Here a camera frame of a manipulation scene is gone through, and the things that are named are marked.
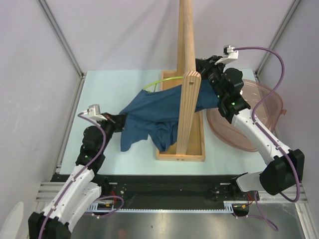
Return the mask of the dark blue t shirt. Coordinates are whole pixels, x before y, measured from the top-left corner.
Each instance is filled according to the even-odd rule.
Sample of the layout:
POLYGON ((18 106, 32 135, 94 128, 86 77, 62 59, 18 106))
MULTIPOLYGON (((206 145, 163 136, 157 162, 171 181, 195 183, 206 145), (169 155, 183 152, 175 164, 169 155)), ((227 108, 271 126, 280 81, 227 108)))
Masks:
POLYGON ((150 137, 159 151, 167 151, 177 141, 181 85, 154 93, 141 90, 120 112, 126 115, 120 149, 150 137))

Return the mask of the green hanger with metal hook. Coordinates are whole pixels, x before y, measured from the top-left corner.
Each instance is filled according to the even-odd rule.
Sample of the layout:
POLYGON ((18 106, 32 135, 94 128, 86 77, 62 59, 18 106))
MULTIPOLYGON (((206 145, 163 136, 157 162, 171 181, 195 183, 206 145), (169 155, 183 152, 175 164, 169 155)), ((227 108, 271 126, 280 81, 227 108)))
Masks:
POLYGON ((171 81, 171 80, 179 80, 179 79, 182 79, 182 76, 174 76, 174 77, 168 77, 168 78, 165 78, 165 79, 160 79, 160 80, 157 80, 157 81, 154 81, 148 85, 146 85, 143 90, 148 92, 148 93, 154 93, 156 92, 157 90, 157 87, 159 84, 163 83, 163 82, 166 82, 166 81, 171 81))

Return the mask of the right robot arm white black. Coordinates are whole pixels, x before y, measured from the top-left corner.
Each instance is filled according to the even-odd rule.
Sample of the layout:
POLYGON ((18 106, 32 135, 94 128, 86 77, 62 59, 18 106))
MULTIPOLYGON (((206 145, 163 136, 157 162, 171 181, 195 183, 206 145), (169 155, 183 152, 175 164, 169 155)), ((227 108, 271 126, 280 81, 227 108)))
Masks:
POLYGON ((248 191, 265 190, 270 195, 277 195, 296 186, 298 196, 305 155, 301 150, 292 150, 282 143, 255 116, 242 96, 243 73, 235 68, 226 69, 224 59, 216 55, 196 59, 195 65, 202 79, 207 80, 214 90, 221 116, 254 144, 266 164, 262 172, 238 176, 236 184, 230 187, 230 195, 241 200, 248 191))

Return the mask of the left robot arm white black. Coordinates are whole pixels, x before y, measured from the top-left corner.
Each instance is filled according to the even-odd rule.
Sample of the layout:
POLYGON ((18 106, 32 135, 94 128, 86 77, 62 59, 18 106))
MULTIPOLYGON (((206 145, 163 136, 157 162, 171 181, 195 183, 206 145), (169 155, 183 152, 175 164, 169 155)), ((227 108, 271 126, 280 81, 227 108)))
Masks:
POLYGON ((40 213, 28 219, 31 239, 69 239, 79 219, 89 206, 102 199, 112 199, 111 186, 106 176, 99 175, 104 151, 114 133, 124 129, 126 115, 109 113, 78 115, 91 126, 83 132, 80 153, 75 167, 54 199, 40 213))

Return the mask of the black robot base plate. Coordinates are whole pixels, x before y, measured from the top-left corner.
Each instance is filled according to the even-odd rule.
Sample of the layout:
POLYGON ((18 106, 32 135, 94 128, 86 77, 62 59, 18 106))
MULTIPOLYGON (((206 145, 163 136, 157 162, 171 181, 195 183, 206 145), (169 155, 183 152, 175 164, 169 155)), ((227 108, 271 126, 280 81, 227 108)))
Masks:
POLYGON ((103 196, 119 196, 116 206, 127 210, 219 210, 224 202, 249 205, 259 195, 241 192, 236 175, 129 176, 98 175, 103 196))

